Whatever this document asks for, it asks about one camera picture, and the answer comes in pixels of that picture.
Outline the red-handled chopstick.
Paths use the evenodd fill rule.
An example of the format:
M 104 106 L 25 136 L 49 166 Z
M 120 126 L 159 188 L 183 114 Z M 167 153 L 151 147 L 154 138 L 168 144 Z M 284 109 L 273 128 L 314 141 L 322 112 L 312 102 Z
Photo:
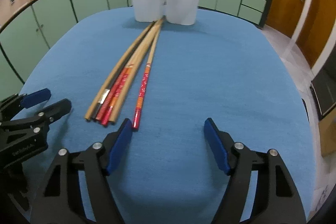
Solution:
M 98 105 L 91 112 L 91 119 L 100 122 L 101 125 L 108 125 L 116 103 L 120 100 L 120 94 L 126 82 L 130 80 L 130 74 L 137 71 L 163 21 L 164 18 L 161 18 L 147 26 L 127 50 L 126 56 L 122 58 L 121 64 L 117 66 L 112 78 L 110 78 L 108 85 L 105 87 L 104 93 L 100 95 Z

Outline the red flower-pattern chopstick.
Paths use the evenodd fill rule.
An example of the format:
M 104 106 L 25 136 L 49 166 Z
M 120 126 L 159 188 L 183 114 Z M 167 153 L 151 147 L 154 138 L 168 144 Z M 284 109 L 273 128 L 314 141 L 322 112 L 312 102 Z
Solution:
M 141 81 L 141 87 L 139 89 L 138 93 L 138 98 L 137 98 L 137 103 L 135 106 L 135 111 L 134 111 L 134 117 L 133 117 L 133 122 L 132 122 L 132 129 L 134 131 L 137 131 L 139 129 L 140 121 L 141 121 L 141 114 L 142 114 L 142 107 L 143 107 L 143 102 L 145 99 L 145 94 L 146 94 L 146 88 L 149 80 L 149 75 L 150 75 L 150 70 L 151 70 L 151 65 L 153 62 L 154 58 L 154 53 L 157 45 L 157 41 L 159 38 L 159 34 L 161 31 L 161 26 L 162 26 L 163 20 L 160 20 L 158 23 L 158 30 L 155 33 L 153 42 L 151 44 L 150 52 L 147 58 L 145 70 L 143 73 L 142 81 Z

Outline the red patterned chopstick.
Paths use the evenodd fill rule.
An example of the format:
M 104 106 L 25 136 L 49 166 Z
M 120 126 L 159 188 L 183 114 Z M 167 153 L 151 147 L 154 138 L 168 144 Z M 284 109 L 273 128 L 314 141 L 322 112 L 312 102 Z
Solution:
M 104 126 L 106 126 L 109 122 L 109 117 L 112 113 L 112 110 L 120 96 L 121 90 L 128 78 L 129 73 L 131 72 L 133 68 L 133 64 L 128 64 L 124 67 L 123 71 L 121 72 L 121 74 L 119 75 L 118 79 L 116 80 L 116 82 L 114 83 L 114 85 L 112 86 L 112 94 L 108 94 L 107 97 L 107 105 L 104 106 L 104 111 L 102 112 L 102 117 L 100 119 L 100 123 Z

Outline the plain bamboo chopstick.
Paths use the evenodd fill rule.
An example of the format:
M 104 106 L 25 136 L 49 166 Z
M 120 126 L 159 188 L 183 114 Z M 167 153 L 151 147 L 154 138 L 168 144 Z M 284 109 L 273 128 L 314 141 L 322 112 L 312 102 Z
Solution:
M 94 112 L 100 107 L 100 102 L 102 99 L 102 96 L 105 94 L 105 90 L 108 88 L 109 84 L 115 82 L 116 77 L 120 74 L 122 68 L 126 65 L 126 62 L 130 59 L 131 55 L 135 52 L 138 45 L 142 41 L 142 39 L 145 37 L 145 35 L 150 31 L 152 26 L 155 24 L 155 21 L 151 22 L 140 34 L 139 36 L 134 40 L 134 42 L 131 43 L 129 48 L 125 51 L 125 53 L 121 56 L 117 64 L 114 66 L 104 83 L 102 84 L 100 90 L 96 94 L 95 98 L 93 99 L 91 105 L 89 106 L 84 118 L 86 121 L 91 121 L 93 119 Z

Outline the black-handled chopstick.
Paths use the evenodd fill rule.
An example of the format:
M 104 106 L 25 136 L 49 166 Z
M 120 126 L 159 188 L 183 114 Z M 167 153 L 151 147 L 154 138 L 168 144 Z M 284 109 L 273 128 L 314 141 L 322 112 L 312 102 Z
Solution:
M 95 119 L 96 119 L 96 116 L 97 116 L 99 110 L 101 109 L 101 107 L 102 107 L 102 105 L 103 105 L 103 103 L 104 103 L 104 101 L 105 101 L 105 99 L 106 99 L 106 97 L 107 97 L 109 91 L 110 91 L 110 89 L 108 89 L 108 88 L 107 88 L 107 89 L 104 89 L 104 92 L 103 92 L 102 95 L 100 96 L 100 98 L 99 98 L 98 102 L 96 103 L 96 105 L 95 105 L 95 107 L 94 107 L 94 109 L 93 109 L 93 112 L 92 112 L 92 114 L 91 114 L 91 119 L 92 119 L 92 120 L 95 120 Z

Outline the green lower kitchen cabinets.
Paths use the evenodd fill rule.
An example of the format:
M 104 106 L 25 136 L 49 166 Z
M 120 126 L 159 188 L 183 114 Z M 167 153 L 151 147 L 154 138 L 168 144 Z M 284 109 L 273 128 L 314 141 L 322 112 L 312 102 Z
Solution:
M 201 9 L 263 27 L 273 0 L 199 0 Z M 31 0 L 1 24 L 1 97 L 20 91 L 47 51 L 76 23 L 131 0 Z

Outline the brown wooden stool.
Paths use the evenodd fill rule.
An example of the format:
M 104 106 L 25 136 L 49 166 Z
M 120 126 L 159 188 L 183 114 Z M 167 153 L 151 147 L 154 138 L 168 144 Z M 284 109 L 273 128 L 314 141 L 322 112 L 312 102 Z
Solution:
M 306 112 L 306 116 L 307 116 L 307 120 L 308 122 L 310 122 L 310 118 L 309 118 L 309 113 L 308 113 L 308 109 L 307 109 L 307 105 L 306 105 L 306 101 L 302 98 L 302 103 L 303 103 L 303 106 L 305 108 L 305 112 Z

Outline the black oven cabinet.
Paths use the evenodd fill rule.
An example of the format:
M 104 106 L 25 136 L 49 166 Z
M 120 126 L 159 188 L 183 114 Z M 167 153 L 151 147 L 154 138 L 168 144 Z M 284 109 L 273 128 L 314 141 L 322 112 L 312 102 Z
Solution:
M 317 106 L 319 120 L 335 108 L 335 53 L 326 60 L 311 82 L 311 91 Z

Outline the blue table mat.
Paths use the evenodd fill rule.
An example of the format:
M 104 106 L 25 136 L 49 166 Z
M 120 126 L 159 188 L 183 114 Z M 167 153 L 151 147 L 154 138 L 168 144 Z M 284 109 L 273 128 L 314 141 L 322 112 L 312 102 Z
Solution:
M 51 103 L 72 102 L 71 112 L 51 125 L 49 148 L 23 164 L 30 201 L 61 148 L 82 151 L 118 129 L 87 122 L 84 115 L 145 27 L 131 8 L 93 14 L 71 28 L 30 74 L 23 93 L 48 88 Z M 294 81 L 253 24 L 199 10 L 192 26 L 163 25 L 139 130 L 108 177 L 127 223 L 211 222 L 228 176 L 205 140 L 207 118 L 252 150 L 276 149 L 310 210 L 313 142 Z

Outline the right wooden door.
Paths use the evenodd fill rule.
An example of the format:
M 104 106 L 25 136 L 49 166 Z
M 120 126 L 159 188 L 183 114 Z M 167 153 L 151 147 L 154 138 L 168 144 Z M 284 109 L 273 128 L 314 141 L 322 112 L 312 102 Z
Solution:
M 297 45 L 312 67 L 326 46 L 335 22 L 335 0 L 311 0 Z

